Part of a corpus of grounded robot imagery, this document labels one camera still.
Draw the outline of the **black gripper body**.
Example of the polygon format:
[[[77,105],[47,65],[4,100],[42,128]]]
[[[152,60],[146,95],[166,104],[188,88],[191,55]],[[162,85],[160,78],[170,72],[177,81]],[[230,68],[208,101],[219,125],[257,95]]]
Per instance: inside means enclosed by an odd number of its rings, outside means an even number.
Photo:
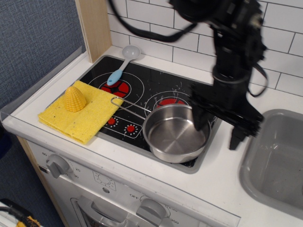
[[[248,102],[248,82],[214,80],[213,85],[193,83],[190,105],[211,104],[209,111],[221,120],[256,136],[264,117]]]

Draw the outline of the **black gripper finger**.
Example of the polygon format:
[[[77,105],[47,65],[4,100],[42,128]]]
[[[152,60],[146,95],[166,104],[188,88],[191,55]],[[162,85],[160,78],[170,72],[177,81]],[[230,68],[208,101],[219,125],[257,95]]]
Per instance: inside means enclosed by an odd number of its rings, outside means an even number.
[[[192,104],[192,116],[194,127],[197,131],[201,130],[214,115],[209,111],[213,106],[211,104]]]
[[[234,127],[232,130],[229,149],[236,150],[238,145],[243,142],[248,135],[249,134],[247,132],[241,130],[240,128]]]

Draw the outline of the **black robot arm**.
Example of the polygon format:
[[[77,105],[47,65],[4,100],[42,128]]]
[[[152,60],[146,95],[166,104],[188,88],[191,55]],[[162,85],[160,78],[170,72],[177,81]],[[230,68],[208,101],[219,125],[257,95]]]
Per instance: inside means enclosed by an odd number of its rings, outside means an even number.
[[[263,23],[255,0],[172,0],[171,5],[191,23],[207,23],[213,30],[216,63],[212,85],[193,84],[190,103],[194,125],[201,129],[210,114],[233,126],[229,148],[256,136],[263,116],[247,100],[252,70],[264,70]]]

